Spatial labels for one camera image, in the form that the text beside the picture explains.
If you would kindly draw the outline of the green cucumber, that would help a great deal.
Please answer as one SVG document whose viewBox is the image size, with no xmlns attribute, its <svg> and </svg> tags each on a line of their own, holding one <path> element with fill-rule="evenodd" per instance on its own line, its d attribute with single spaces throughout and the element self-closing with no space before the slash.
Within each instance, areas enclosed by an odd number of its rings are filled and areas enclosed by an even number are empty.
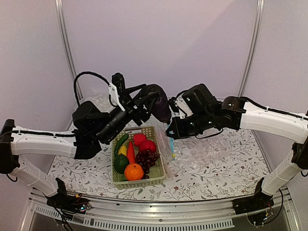
<svg viewBox="0 0 308 231">
<path fill-rule="evenodd" d="M 129 138 L 129 135 L 127 133 L 125 133 L 123 136 L 121 136 L 118 140 L 118 142 L 115 145 L 115 149 L 114 149 L 114 155 L 118 154 L 118 150 L 119 148 L 125 143 L 125 141 Z"/>
</svg>

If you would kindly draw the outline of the clear zip bag blue zipper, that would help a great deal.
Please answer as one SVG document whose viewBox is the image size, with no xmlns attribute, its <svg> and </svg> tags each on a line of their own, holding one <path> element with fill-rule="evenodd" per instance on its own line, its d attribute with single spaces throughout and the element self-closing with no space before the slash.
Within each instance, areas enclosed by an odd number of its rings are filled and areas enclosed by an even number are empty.
<svg viewBox="0 0 308 231">
<path fill-rule="evenodd" d="M 175 159 L 175 154 L 173 151 L 172 139 L 167 137 L 165 133 L 167 125 L 157 119 L 154 119 L 154 129 L 167 178 L 171 179 L 180 172 L 179 163 Z"/>
</svg>

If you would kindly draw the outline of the dark red grape bunch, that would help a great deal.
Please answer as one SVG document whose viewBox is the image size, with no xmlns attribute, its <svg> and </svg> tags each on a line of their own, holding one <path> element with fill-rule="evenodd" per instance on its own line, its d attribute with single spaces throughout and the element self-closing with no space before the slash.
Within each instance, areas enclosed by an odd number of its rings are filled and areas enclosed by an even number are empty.
<svg viewBox="0 0 308 231">
<path fill-rule="evenodd" d="M 153 152 L 151 150 L 143 150 L 139 151 L 135 156 L 135 161 L 139 164 L 143 169 L 143 177 L 142 179 L 148 179 L 150 168 L 155 166 L 157 160 L 159 159 L 160 154 L 157 152 Z"/>
</svg>

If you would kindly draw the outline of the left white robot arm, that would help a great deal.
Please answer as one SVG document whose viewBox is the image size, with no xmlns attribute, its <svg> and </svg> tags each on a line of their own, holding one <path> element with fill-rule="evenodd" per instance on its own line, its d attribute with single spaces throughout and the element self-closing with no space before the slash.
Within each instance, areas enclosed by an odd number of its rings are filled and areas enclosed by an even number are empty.
<svg viewBox="0 0 308 231">
<path fill-rule="evenodd" d="M 65 183 L 51 178 L 26 159 L 27 154 L 60 155 L 73 159 L 91 159 L 134 121 L 140 125 L 150 117 L 158 91 L 142 84 L 126 89 L 109 84 L 109 97 L 116 107 L 101 112 L 92 102 L 83 102 L 73 113 L 75 129 L 60 133 L 24 129 L 8 119 L 0 133 L 0 171 L 15 176 L 41 191 L 49 206 L 72 211 L 86 210 L 89 201 L 79 195 L 70 196 Z"/>
</svg>

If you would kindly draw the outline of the purple eggplant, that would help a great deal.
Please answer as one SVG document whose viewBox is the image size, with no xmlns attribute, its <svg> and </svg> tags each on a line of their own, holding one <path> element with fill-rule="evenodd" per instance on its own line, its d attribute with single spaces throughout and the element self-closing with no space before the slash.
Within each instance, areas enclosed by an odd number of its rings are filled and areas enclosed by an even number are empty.
<svg viewBox="0 0 308 231">
<path fill-rule="evenodd" d="M 157 84 L 146 85 L 140 92 L 140 96 L 146 96 L 150 93 L 158 93 L 159 98 L 154 107 L 154 117 L 162 123 L 170 124 L 171 110 L 168 104 L 168 98 L 164 90 Z"/>
</svg>

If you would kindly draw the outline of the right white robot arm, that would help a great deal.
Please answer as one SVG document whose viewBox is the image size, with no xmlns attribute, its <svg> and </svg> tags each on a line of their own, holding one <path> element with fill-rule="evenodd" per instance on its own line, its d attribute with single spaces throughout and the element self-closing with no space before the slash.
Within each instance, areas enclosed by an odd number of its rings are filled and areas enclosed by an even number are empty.
<svg viewBox="0 0 308 231">
<path fill-rule="evenodd" d="M 166 131 L 175 140 L 197 136 L 210 128 L 230 128 L 261 131 L 294 142 L 287 157 L 257 183 L 249 198 L 253 210 L 259 210 L 282 186 L 308 168 L 308 117 L 304 114 L 265 107 L 247 97 L 230 96 L 221 102 L 194 95 L 173 97 L 169 104 L 179 113 Z"/>
</svg>

